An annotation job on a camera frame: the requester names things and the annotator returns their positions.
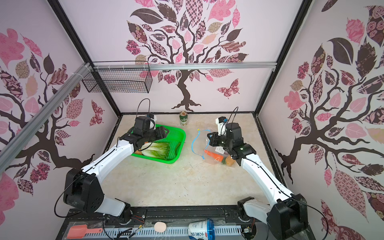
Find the dark brown leaf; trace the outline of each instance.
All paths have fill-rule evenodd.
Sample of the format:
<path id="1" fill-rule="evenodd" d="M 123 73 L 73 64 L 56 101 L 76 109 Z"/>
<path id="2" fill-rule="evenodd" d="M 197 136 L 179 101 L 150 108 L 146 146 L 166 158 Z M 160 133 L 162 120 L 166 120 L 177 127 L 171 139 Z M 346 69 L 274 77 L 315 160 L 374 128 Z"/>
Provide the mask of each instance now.
<path id="1" fill-rule="evenodd" d="M 176 13 L 174 12 L 174 10 L 172 10 L 172 8 L 170 6 L 168 6 L 167 4 L 159 3 L 157 5 L 157 8 L 159 9 L 159 11 L 164 16 L 165 19 L 167 19 L 173 23 L 177 22 Z"/>
<path id="2" fill-rule="evenodd" d="M 372 47 L 365 38 L 364 43 L 360 46 L 358 51 L 358 60 L 356 61 L 356 69 L 360 76 L 365 77 L 373 68 L 376 63 L 375 48 Z"/>
<path id="3" fill-rule="evenodd" d="M 229 26 L 231 25 L 231 21 L 229 21 L 229 23 L 227 24 L 224 24 L 222 27 L 221 27 L 221 35 L 224 36 L 227 32 L 228 32 L 228 29 L 229 29 Z"/>
<path id="4" fill-rule="evenodd" d="M 374 191 L 384 191 L 384 187 L 379 182 L 370 177 L 355 177 L 355 179 L 363 187 L 369 188 Z"/>
<path id="5" fill-rule="evenodd" d="M 328 85 L 334 85 L 336 83 L 335 77 L 328 71 L 325 71 L 325 83 Z"/>
<path id="6" fill-rule="evenodd" d="M 337 0 L 328 0 L 321 11 L 325 12 L 326 10 L 330 9 L 336 2 Z"/>
<path id="7" fill-rule="evenodd" d="M 156 38 L 156 40 L 158 40 L 158 41 L 162 41 L 162 40 L 164 40 L 166 38 L 165 35 L 161 34 L 161 33 L 155 33 L 155 34 L 152 34 L 151 36 Z"/>
<path id="8" fill-rule="evenodd" d="M 158 13 L 148 8 L 137 9 L 131 14 L 131 16 L 138 16 L 141 20 L 148 24 L 155 24 L 163 21 Z"/>
<path id="9" fill-rule="evenodd" d="M 215 54 L 215 60 L 218 60 L 221 56 L 221 50 L 217 50 L 216 54 Z"/>
<path id="10" fill-rule="evenodd" d="M 341 157 L 341 159 L 353 165 L 364 165 L 352 154 L 345 154 Z"/>
<path id="11" fill-rule="evenodd" d="M 329 130 L 329 133 L 328 133 L 328 136 L 329 137 L 334 137 L 334 136 L 337 136 L 339 135 L 339 133 L 341 133 L 341 131 L 343 130 L 344 128 L 343 127 L 333 127 Z"/>
<path id="12" fill-rule="evenodd" d="M 364 82 L 357 91 L 362 94 L 371 94 L 376 92 L 383 86 L 384 83 L 384 74 L 371 78 L 370 80 Z"/>
<path id="13" fill-rule="evenodd" d="M 384 171 L 384 167 L 383 165 L 380 165 L 380 164 L 368 164 L 359 170 L 369 176 L 376 176 L 381 174 Z"/>
<path id="14" fill-rule="evenodd" d="M 43 66 L 48 75 L 52 74 L 55 71 L 55 66 L 53 65 L 52 59 L 49 54 L 46 58 L 44 58 Z"/>
<path id="15" fill-rule="evenodd" d="M 356 83 L 355 78 L 349 72 L 341 70 L 341 82 L 344 85 L 353 85 Z"/>
<path id="16" fill-rule="evenodd" d="M 353 47 L 345 38 L 332 38 L 333 57 L 336 61 L 351 65 L 353 60 Z"/>
<path id="17" fill-rule="evenodd" d="M 291 115 L 289 115 L 289 117 L 288 118 L 295 118 L 296 117 L 296 115 L 299 113 L 299 110 L 294 110 L 292 113 L 291 113 Z"/>
<path id="18" fill-rule="evenodd" d="M 240 34 L 240 31 L 241 29 L 232 30 L 232 32 L 230 32 L 227 36 L 227 41 L 234 41 L 237 38 L 237 36 Z"/>

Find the patterned leaf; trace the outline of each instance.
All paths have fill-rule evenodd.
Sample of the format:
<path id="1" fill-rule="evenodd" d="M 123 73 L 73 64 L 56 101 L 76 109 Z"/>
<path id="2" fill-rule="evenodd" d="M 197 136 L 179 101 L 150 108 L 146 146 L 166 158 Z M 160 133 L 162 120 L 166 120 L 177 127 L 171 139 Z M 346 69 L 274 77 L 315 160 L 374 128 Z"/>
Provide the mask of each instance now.
<path id="1" fill-rule="evenodd" d="M 328 0 L 321 11 L 325 12 L 326 10 L 330 9 L 336 2 L 337 0 Z"/>
<path id="2" fill-rule="evenodd" d="M 229 21 L 229 23 L 226 23 L 224 24 L 222 27 L 221 27 L 221 35 L 224 36 L 227 32 L 228 32 L 228 29 L 229 29 L 229 26 L 231 25 L 231 21 Z"/>
<path id="3" fill-rule="evenodd" d="M 74 99 L 67 107 L 66 116 L 70 119 L 77 118 L 83 109 L 83 99 Z"/>
<path id="4" fill-rule="evenodd" d="M 356 83 L 355 78 L 349 72 L 341 70 L 341 82 L 344 85 L 353 85 Z"/>
<path id="5" fill-rule="evenodd" d="M 321 113 L 316 117 L 316 119 L 319 120 L 320 122 L 324 122 L 328 120 L 331 116 L 332 114 L 330 113 Z"/>
<path id="6" fill-rule="evenodd" d="M 313 75 L 316 75 L 320 71 L 320 69 L 324 64 L 324 60 L 325 60 L 325 51 L 323 49 L 323 45 L 321 45 L 319 49 L 317 49 L 312 59 L 311 71 Z"/>
<path id="7" fill-rule="evenodd" d="M 323 94 L 323 81 L 321 79 L 321 74 L 318 76 L 316 82 L 313 85 L 313 103 L 316 104 L 319 102 L 321 95 Z"/>
<path id="8" fill-rule="evenodd" d="M 29 59 L 29 64 L 31 67 L 38 73 L 41 73 L 40 64 L 37 61 L 36 57 L 31 53 L 31 59 Z"/>
<path id="9" fill-rule="evenodd" d="M 383 124 L 384 123 L 384 107 L 377 108 L 376 110 L 370 112 L 364 118 L 364 121 L 371 124 Z"/>
<path id="10" fill-rule="evenodd" d="M 148 24 L 156 24 L 163 21 L 158 13 L 148 8 L 137 9 L 131 14 L 131 17 L 132 16 L 138 16 L 141 20 Z"/>
<path id="11" fill-rule="evenodd" d="M 30 193 L 33 196 L 33 185 L 30 181 L 19 179 L 17 180 L 17 186 L 21 191 Z"/>
<path id="12" fill-rule="evenodd" d="M 208 27 L 208 31 L 210 33 L 215 33 L 220 28 L 221 24 L 223 24 L 223 23 L 221 23 L 221 22 L 211 23 L 211 25 L 209 25 L 209 27 Z"/>
<path id="13" fill-rule="evenodd" d="M 148 24 L 143 24 L 143 25 L 141 25 L 142 26 L 142 28 L 144 28 L 145 30 L 147 30 L 147 31 L 153 31 L 153 29 L 151 28 L 151 26 L 149 26 Z"/>
<path id="14" fill-rule="evenodd" d="M 322 148 L 320 148 L 319 150 L 316 151 L 316 153 L 314 154 L 314 163 L 316 164 L 318 161 L 320 161 L 321 159 L 323 159 L 324 157 L 324 150 Z"/>
<path id="15" fill-rule="evenodd" d="M 17 171 L 16 175 L 13 177 L 13 179 L 17 178 L 17 177 L 24 177 L 24 175 L 27 173 L 27 169 L 26 169 L 26 166 L 22 167 L 19 169 L 19 171 Z"/>
<path id="16" fill-rule="evenodd" d="M 329 40 L 333 43 L 333 57 L 336 61 L 351 65 L 353 60 L 353 47 L 345 38 L 332 38 Z"/>
<path id="17" fill-rule="evenodd" d="M 172 4 L 175 7 L 177 14 L 183 6 L 183 0 L 172 0 Z"/>
<path id="18" fill-rule="evenodd" d="M 329 101 L 330 106 L 335 107 L 335 108 L 340 106 L 340 103 L 341 103 L 341 94 L 340 93 L 336 93 L 335 95 L 333 95 L 333 97 Z"/>
<path id="19" fill-rule="evenodd" d="M 367 133 L 364 131 L 364 129 L 354 122 L 351 122 L 347 125 L 345 134 L 350 138 L 359 138 L 367 136 Z"/>
<path id="20" fill-rule="evenodd" d="M 336 240 L 365 240 L 361 234 L 349 227 L 335 225 L 333 231 L 336 233 Z"/>
<path id="21" fill-rule="evenodd" d="M 199 75 L 198 71 L 195 72 L 195 79 L 200 81 L 200 75 Z"/>
<path id="22" fill-rule="evenodd" d="M 359 170 L 369 176 L 376 176 L 384 171 L 384 166 L 380 164 L 368 164 Z"/>
<path id="23" fill-rule="evenodd" d="M 328 71 L 325 71 L 325 83 L 328 85 L 334 85 L 336 83 L 335 77 Z"/>
<path id="24" fill-rule="evenodd" d="M 144 30 L 139 25 L 137 25 L 137 24 L 130 23 L 129 21 L 127 21 L 127 23 L 128 23 L 129 31 L 131 32 L 132 36 L 136 39 L 136 41 L 138 41 L 140 43 L 147 43 L 147 35 L 144 32 Z"/>
<path id="25" fill-rule="evenodd" d="M 21 100 L 23 97 L 23 88 L 21 87 L 20 83 L 15 79 L 15 77 L 2 70 L 2 68 L 0 68 L 0 77 L 3 80 L 6 89 L 12 95 Z"/>
<path id="26" fill-rule="evenodd" d="M 161 34 L 161 33 L 151 34 L 151 36 L 156 38 L 156 40 L 158 40 L 158 41 L 162 41 L 166 38 L 165 35 Z"/>
<path id="27" fill-rule="evenodd" d="M 59 146 L 65 146 L 64 142 L 63 142 L 63 139 L 57 135 L 55 135 L 55 142 L 56 144 L 58 144 Z"/>
<path id="28" fill-rule="evenodd" d="M 163 46 L 161 46 L 160 44 L 158 44 L 155 41 L 152 41 L 152 39 L 150 39 L 150 41 L 151 41 L 152 47 L 155 50 L 155 52 L 157 52 L 158 54 L 160 54 L 162 56 L 165 56 L 165 57 L 167 56 L 167 52 L 166 52 L 165 48 L 163 48 Z"/>
<path id="29" fill-rule="evenodd" d="M 229 70 L 229 69 L 210 69 L 208 71 L 215 78 L 224 77 L 224 76 L 232 73 L 231 70 Z"/>
<path id="30" fill-rule="evenodd" d="M 292 90 L 299 91 L 303 87 L 303 82 L 301 80 L 296 80 L 290 86 Z"/>
<path id="31" fill-rule="evenodd" d="M 239 10 L 237 10 L 237 8 L 234 10 L 233 12 L 233 16 L 232 16 L 232 24 L 233 24 L 233 28 L 236 28 L 236 26 L 239 24 L 240 22 L 240 12 Z"/>
<path id="32" fill-rule="evenodd" d="M 367 218 L 364 196 L 355 180 L 345 172 L 336 169 L 333 182 L 344 200 Z"/>
<path id="33" fill-rule="evenodd" d="M 26 60 L 16 64 L 15 72 L 19 78 L 27 78 L 29 76 L 29 66 Z"/>
<path id="34" fill-rule="evenodd" d="M 344 128 L 340 128 L 340 127 L 333 127 L 329 130 L 329 133 L 328 133 L 328 136 L 329 137 L 334 137 L 334 136 L 337 136 L 339 135 L 339 133 L 341 133 L 341 131 L 343 130 Z"/>
<path id="35" fill-rule="evenodd" d="M 353 165 L 364 165 L 352 154 L 345 154 L 341 157 L 341 159 Z"/>
<path id="36" fill-rule="evenodd" d="M 332 182 L 332 173 L 331 173 L 331 169 L 330 168 L 327 168 L 327 170 L 325 170 L 325 172 L 324 172 L 324 180 L 327 183 L 327 186 L 329 187 L 331 185 L 331 182 Z"/>
<path id="37" fill-rule="evenodd" d="M 223 44 L 223 45 L 220 45 L 220 47 L 222 47 L 225 51 L 231 53 L 231 52 L 238 52 L 240 51 L 240 48 L 245 46 L 246 42 L 242 42 L 242 43 L 239 43 L 239 42 L 230 42 L 230 43 L 226 43 L 226 44 Z"/>
<path id="38" fill-rule="evenodd" d="M 217 35 L 216 33 L 212 33 L 212 34 L 206 36 L 206 37 L 203 39 L 203 41 L 201 41 L 201 43 L 202 43 L 202 44 L 205 44 L 205 45 L 210 44 L 211 42 L 213 42 L 213 41 L 215 40 L 216 35 Z"/>
<path id="39" fill-rule="evenodd" d="M 221 56 L 221 50 L 217 50 L 216 54 L 215 54 L 215 60 L 218 60 Z"/>
<path id="40" fill-rule="evenodd" d="M 193 63 L 194 60 L 195 60 L 195 56 L 192 53 L 191 55 L 189 55 L 188 61 L 189 61 L 189 63 Z"/>
<path id="41" fill-rule="evenodd" d="M 384 221 L 384 194 L 375 192 L 365 192 L 365 194 L 373 210 Z"/>
<path id="42" fill-rule="evenodd" d="M 375 48 L 372 47 L 365 39 L 364 43 L 360 46 L 358 51 L 358 59 L 356 61 L 356 69 L 360 76 L 365 77 L 375 66 L 376 53 Z"/>
<path id="43" fill-rule="evenodd" d="M 205 34 L 205 22 L 203 20 L 203 21 L 200 22 L 199 26 L 197 27 L 197 30 L 196 30 L 196 41 L 202 39 L 204 34 Z"/>
<path id="44" fill-rule="evenodd" d="M 384 191 L 384 186 L 370 177 L 355 177 L 356 181 L 363 187 L 374 191 Z"/>
<path id="45" fill-rule="evenodd" d="M 71 135 L 69 135 L 68 133 L 66 133 L 64 130 L 61 130 L 61 129 L 59 129 L 59 130 L 57 130 L 56 132 L 55 132 L 55 134 L 57 134 L 59 137 L 61 137 L 61 138 L 67 138 L 67 137 L 70 137 Z"/>
<path id="46" fill-rule="evenodd" d="M 45 150 L 38 151 L 37 156 L 39 156 L 39 158 L 45 162 L 51 162 L 49 159 L 49 153 Z"/>
<path id="47" fill-rule="evenodd" d="M 373 140 L 379 143 L 384 143 L 384 129 L 381 128 L 366 128 L 368 134 Z"/>
<path id="48" fill-rule="evenodd" d="M 371 78 L 370 80 L 364 82 L 357 91 L 362 94 L 371 94 L 379 90 L 384 83 L 384 74 Z"/>
<path id="49" fill-rule="evenodd" d="M 164 29 L 167 33 L 173 33 L 176 30 L 176 28 L 171 25 L 163 26 L 161 28 Z"/>
<path id="50" fill-rule="evenodd" d="M 295 118 L 296 117 L 296 115 L 299 113 L 299 110 L 294 110 L 292 113 L 291 113 L 291 115 L 289 115 L 289 117 L 288 118 L 291 118 L 291 119 L 293 119 L 293 118 Z"/>
<path id="51" fill-rule="evenodd" d="M 184 12 L 183 16 L 180 19 L 180 31 L 184 31 L 185 29 L 187 29 L 189 24 L 187 15 L 185 13 L 186 12 Z"/>

